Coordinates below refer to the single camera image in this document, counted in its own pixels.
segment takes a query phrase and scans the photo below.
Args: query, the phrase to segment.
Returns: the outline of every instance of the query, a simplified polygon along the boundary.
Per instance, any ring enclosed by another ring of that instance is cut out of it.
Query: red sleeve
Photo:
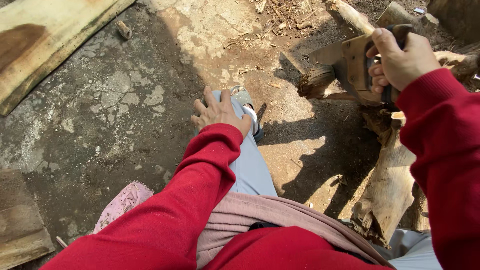
[[[444,269],[477,263],[480,246],[480,95],[467,92],[449,70],[411,83],[397,106],[407,123],[401,142],[428,199],[433,248]]]
[[[207,126],[162,192],[98,234],[78,239],[43,268],[196,269],[198,236],[235,183],[228,166],[240,155],[242,141],[231,125]]]

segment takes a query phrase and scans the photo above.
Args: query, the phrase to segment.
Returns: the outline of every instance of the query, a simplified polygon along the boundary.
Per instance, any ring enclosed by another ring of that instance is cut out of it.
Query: wooden saw handle
[[[412,31],[412,25],[390,25],[387,27],[387,30],[392,32],[393,36],[396,39],[396,43],[400,47],[401,50],[405,48],[405,42],[407,40],[408,34]],[[398,99],[400,95],[400,91],[396,88],[393,88],[392,85],[388,85],[384,87],[384,91],[382,93],[382,102],[391,104]]]
[[[405,45],[408,33],[413,29],[412,25],[390,26],[397,43],[402,49]],[[373,59],[367,58],[368,49],[374,46],[371,35],[363,35],[342,43],[342,56],[347,61],[348,82],[358,92],[360,101],[376,101],[391,103],[396,101],[400,91],[386,87],[384,94],[379,95],[372,92],[372,77],[368,74],[368,68],[374,64]]]

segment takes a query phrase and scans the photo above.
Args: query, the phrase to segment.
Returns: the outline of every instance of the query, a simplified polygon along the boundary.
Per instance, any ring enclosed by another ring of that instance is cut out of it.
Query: person's left hand
[[[242,119],[236,116],[232,106],[230,90],[222,91],[220,102],[216,100],[209,86],[205,87],[204,96],[208,108],[199,99],[193,103],[195,110],[200,113],[200,117],[195,115],[191,117],[191,121],[198,128],[198,131],[201,131],[208,125],[224,123],[238,128],[245,139],[248,132],[250,132],[252,119],[247,114],[242,115]]]

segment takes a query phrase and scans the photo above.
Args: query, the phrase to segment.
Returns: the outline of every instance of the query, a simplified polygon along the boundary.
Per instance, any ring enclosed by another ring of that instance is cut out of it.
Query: dirt ground
[[[324,8],[320,0],[278,2],[292,24]],[[347,2],[374,24],[390,1]],[[426,9],[425,1],[397,2],[412,14]],[[135,25],[131,40],[110,22],[0,118],[0,168],[22,171],[53,241],[91,233],[134,180],[156,193],[165,187],[193,137],[192,103],[205,85],[249,90],[265,131],[259,150],[279,196],[350,218],[378,159],[376,134],[364,128],[358,103],[306,100],[296,89],[311,67],[306,55],[346,37],[323,10],[306,31],[277,31],[277,24],[259,38],[275,11],[269,1],[258,14],[257,3],[138,0],[118,16]]]

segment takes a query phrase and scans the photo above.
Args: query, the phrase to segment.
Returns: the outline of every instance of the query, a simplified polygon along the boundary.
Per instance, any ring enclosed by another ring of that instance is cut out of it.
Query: hand saw
[[[405,47],[408,33],[412,25],[391,25],[387,29],[393,33],[400,49]],[[384,92],[372,92],[372,77],[368,69],[380,58],[367,58],[368,49],[373,47],[371,35],[349,37],[312,52],[311,63],[323,63],[333,66],[335,78],[343,88],[364,105],[380,105],[395,102],[400,92],[391,85]]]

